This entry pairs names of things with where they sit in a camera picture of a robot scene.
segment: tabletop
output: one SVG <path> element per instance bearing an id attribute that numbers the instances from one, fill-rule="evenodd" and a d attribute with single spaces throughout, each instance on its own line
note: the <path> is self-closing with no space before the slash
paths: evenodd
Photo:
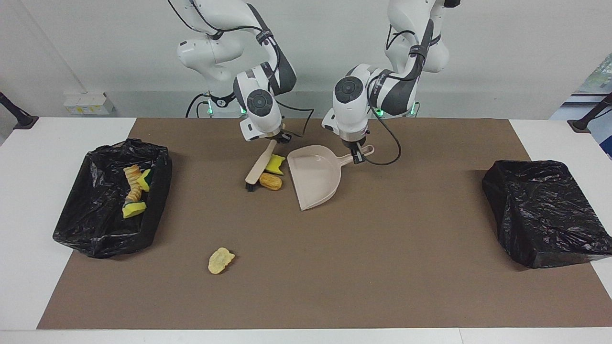
<path id="1" fill-rule="evenodd" d="M 83 156 L 127 138 L 135 119 L 42 118 L 16 131 L 0 147 L 0 341 L 76 343 L 185 342 L 249 343 L 573 343 L 603 341 L 612 328 L 589 329 L 339 329 L 227 331 L 35 331 L 72 250 L 53 242 L 57 223 Z M 511 121 L 532 160 L 568 165 L 599 216 L 612 230 L 612 162 L 590 135 L 565 122 Z M 592 263 L 612 295 L 612 260 Z"/>

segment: brown table mat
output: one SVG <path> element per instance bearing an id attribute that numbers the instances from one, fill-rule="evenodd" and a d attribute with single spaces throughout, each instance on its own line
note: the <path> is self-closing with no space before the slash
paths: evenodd
<path id="1" fill-rule="evenodd" d="M 277 153 L 348 153 L 320 123 Z M 237 120 L 138 119 L 130 137 L 174 160 L 155 241 L 108 260 L 73 253 L 39 329 L 612 326 L 590 264 L 527 270 L 497 243 L 480 181 L 495 160 L 529 158 L 508 121 L 387 123 L 399 162 L 344 167 L 336 195 L 300 212 L 287 165 L 281 191 L 244 190 L 267 141 L 243 142 Z M 393 158 L 388 133 L 371 131 L 371 159 Z M 237 258 L 211 275 L 221 246 Z"/>

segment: beige dustpan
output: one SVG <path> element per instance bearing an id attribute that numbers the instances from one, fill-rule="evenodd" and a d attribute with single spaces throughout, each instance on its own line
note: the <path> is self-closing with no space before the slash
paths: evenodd
<path id="1" fill-rule="evenodd" d="M 374 153 L 374 147 L 362 147 L 364 155 Z M 307 146 L 287 156 L 297 200 L 304 211 L 332 198 L 340 185 L 341 167 L 353 162 L 351 154 L 336 157 L 324 146 Z"/>

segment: black circular joint cap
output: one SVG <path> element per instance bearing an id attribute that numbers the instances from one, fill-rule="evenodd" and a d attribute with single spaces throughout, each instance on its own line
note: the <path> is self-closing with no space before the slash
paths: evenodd
<path id="1" fill-rule="evenodd" d="M 247 108 L 259 117 L 267 116 L 272 111 L 274 100 L 269 92 L 263 89 L 256 89 L 247 97 Z"/>
<path id="2" fill-rule="evenodd" d="M 344 77 L 338 81 L 334 91 L 336 99 L 340 103 L 346 104 L 359 98 L 364 91 L 364 84 L 356 77 Z"/>

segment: bin lined with black bag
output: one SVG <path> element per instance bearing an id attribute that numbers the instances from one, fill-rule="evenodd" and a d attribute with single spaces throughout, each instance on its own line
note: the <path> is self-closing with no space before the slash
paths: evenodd
<path id="1" fill-rule="evenodd" d="M 130 186 L 124 168 L 151 169 L 146 210 L 124 219 L 122 207 Z M 168 148 L 128 139 L 87 153 L 53 239 L 87 256 L 109 258 L 149 247 L 170 191 L 172 160 Z"/>
<path id="2" fill-rule="evenodd" d="M 612 256 L 612 237 L 565 164 L 497 161 L 482 187 L 498 241 L 517 263 L 558 267 Z"/>

